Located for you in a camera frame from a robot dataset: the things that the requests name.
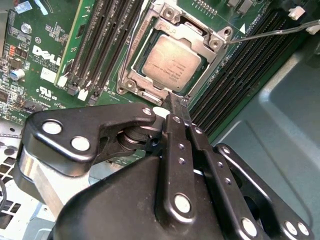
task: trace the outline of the cpu socket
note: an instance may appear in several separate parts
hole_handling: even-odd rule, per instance
[[[132,92],[158,106],[169,92],[192,95],[227,52],[232,32],[229,26],[215,32],[172,2],[151,3],[122,79],[118,72],[117,93]]]

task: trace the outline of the motherboard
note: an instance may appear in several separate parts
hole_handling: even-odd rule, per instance
[[[228,41],[315,20],[319,2],[21,0],[8,10],[0,117],[23,125],[45,110],[161,106],[174,93],[213,140],[309,34]]]

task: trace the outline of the black memory slot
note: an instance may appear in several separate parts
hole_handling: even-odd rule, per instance
[[[281,12],[270,9],[251,35],[292,27],[286,19]],[[207,134],[212,134],[260,82],[291,42],[292,36],[285,35],[241,43],[192,107],[192,121]]]
[[[241,75],[236,76],[237,81],[235,82],[233,88],[225,92],[225,99],[221,100],[218,104],[215,105],[215,107],[212,108],[212,111],[209,113],[210,115],[207,115],[207,119],[203,119],[201,121],[200,125],[203,127],[204,130],[208,130],[213,124],[216,123],[217,119],[221,116],[221,114],[228,107],[228,105],[230,105],[231,103],[238,103],[236,97],[241,95],[243,92],[246,92],[243,91],[243,89],[246,89],[246,87],[252,83],[251,80],[253,78],[257,79],[255,77],[257,73],[263,72],[263,62],[266,62],[263,61],[263,59],[268,59],[271,56],[271,54],[273,54],[274,51],[278,49],[278,42],[283,42],[283,38],[285,38],[285,36],[267,37],[265,39],[267,41],[264,41],[264,43],[259,44],[261,48],[263,48],[263,51],[268,52],[269,54],[267,56],[261,56],[261,54],[257,52],[252,53],[253,57],[250,59],[252,66],[250,66],[250,69],[254,69],[255,71],[243,71],[241,72]]]
[[[276,20],[273,23],[270,23],[269,26],[273,29],[278,29],[281,27],[282,22],[283,21]],[[226,82],[228,82],[228,84],[225,85],[228,85],[228,88],[224,88],[217,92],[217,94],[215,94],[215,97],[206,103],[207,105],[210,105],[210,108],[204,110],[203,115],[201,114],[202,118],[198,123],[199,125],[201,125],[206,120],[206,116],[210,116],[210,114],[219,107],[223,99],[231,90],[234,90],[237,85],[241,83],[241,81],[247,81],[246,77],[243,76],[248,73],[247,69],[252,70],[259,67],[257,65],[260,64],[259,59],[261,54],[263,55],[263,53],[268,53],[273,47],[271,44],[268,44],[270,40],[270,37],[266,37],[257,39],[252,43],[252,47],[250,47],[244,57],[241,58],[244,60],[241,60],[239,64],[237,64],[236,69],[225,78]]]
[[[110,51],[111,46],[113,45],[113,39],[117,34],[117,30],[121,24],[121,20],[127,12],[127,11],[124,11],[124,9],[127,9],[130,4],[131,4],[131,0],[120,1],[120,5],[118,6],[118,8],[114,13],[114,17],[112,18],[113,19],[112,27],[108,35],[103,40],[102,49],[98,56],[97,62],[89,75],[89,79],[93,82],[91,84],[91,87],[94,87],[97,84],[96,81],[98,78],[98,74],[107,58],[107,55]]]
[[[258,72],[258,75],[255,77],[255,81],[248,85],[245,90],[240,91],[240,94],[237,94],[236,98],[229,102],[229,105],[225,105],[224,109],[220,110],[221,113],[218,113],[219,117],[212,119],[211,124],[207,127],[207,133],[211,135],[222,122],[228,117],[228,115],[237,107],[238,103],[241,102],[247,94],[249,94],[250,90],[254,88],[257,84],[259,84],[260,77],[270,69],[272,64],[279,59],[282,53],[286,51],[286,49],[290,46],[290,44],[296,39],[296,37],[286,36],[285,41],[283,42],[284,46],[282,49],[277,49],[276,54],[272,56],[270,60],[268,60],[268,64],[263,66],[263,69]]]
[[[79,66],[80,60],[85,52],[85,47],[86,47],[88,41],[91,39],[91,36],[92,36],[94,30],[96,29],[98,19],[101,15],[101,10],[102,10],[104,2],[105,2],[105,0],[99,0],[95,3],[95,5],[93,7],[93,11],[92,11],[92,14],[90,17],[89,24],[87,25],[86,30],[85,30],[86,31],[85,35],[81,40],[79,50],[77,51],[75,59],[74,59],[74,64],[72,65],[72,68],[70,70],[72,75],[74,75],[76,73],[76,71],[78,70],[78,68],[80,67]]]
[[[257,25],[252,31],[252,35],[256,35],[265,32],[269,29],[269,25],[274,19],[275,15],[272,11],[267,12],[264,17],[260,20],[261,23]],[[212,99],[216,98],[216,93],[226,88],[225,81],[227,81],[230,74],[232,74],[238,68],[238,65],[244,63],[245,56],[250,53],[250,49],[253,47],[257,40],[243,42],[233,53],[231,59],[226,63],[226,65],[219,71],[218,75],[215,77],[212,84],[205,90],[204,94],[197,103],[193,106],[190,111],[192,121],[197,122],[203,117],[203,110],[206,108],[207,103]]]
[[[137,21],[137,18],[139,17],[140,9],[142,7],[143,2],[144,2],[143,0],[139,0],[137,4],[134,4],[134,9],[131,10],[130,15],[128,16],[127,20],[125,21],[125,24],[123,26],[123,31],[121,31],[120,35],[118,36],[121,40],[117,42],[116,52],[115,52],[110,64],[108,65],[107,70],[105,71],[105,73],[103,75],[102,81],[100,81],[98,84],[98,86],[101,89],[106,85],[108,79],[110,78],[112,70],[114,69],[114,67],[117,63],[117,59],[120,57],[120,54],[123,50],[123,47],[127,42],[127,38],[129,36],[130,30],[134,27],[134,24]]]
[[[116,0],[107,1],[106,3],[104,3],[103,9],[101,11],[102,14],[100,15],[100,18],[98,20],[98,25],[96,26],[92,40],[90,41],[89,50],[87,54],[84,55],[84,63],[81,65],[81,70],[77,74],[80,79],[84,79],[86,77],[92,61],[95,58],[99,42],[104,37],[105,28],[107,27],[110,17],[113,14],[112,6],[115,1]]]

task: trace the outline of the chip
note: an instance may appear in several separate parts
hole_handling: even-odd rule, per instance
[[[161,35],[146,58],[142,73],[159,84],[180,92],[201,63],[200,56],[187,45]]]

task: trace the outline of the wire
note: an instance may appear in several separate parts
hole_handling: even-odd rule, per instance
[[[3,195],[2,201],[0,203],[0,213],[1,213],[2,210],[5,208],[5,205],[7,202],[7,189],[4,181],[1,178],[0,178],[0,187]]]
[[[253,36],[247,36],[241,39],[237,39],[237,40],[233,40],[233,41],[227,41],[226,44],[237,44],[237,43],[241,43],[244,41],[249,41],[249,40],[253,40],[253,39],[259,39],[259,38],[264,38],[264,37],[269,37],[269,36],[274,36],[274,35],[287,35],[287,34],[293,34],[293,33],[297,33],[300,32],[304,29],[310,28],[310,27],[314,27],[320,25],[320,19],[315,20],[315,21],[310,21],[310,22],[306,22],[304,24],[301,24],[300,26],[297,27],[293,27],[293,28],[288,28],[288,29],[283,29],[283,30],[274,30],[274,31],[268,31],[265,33],[261,33],[261,34],[257,34],[257,35],[253,35]]]

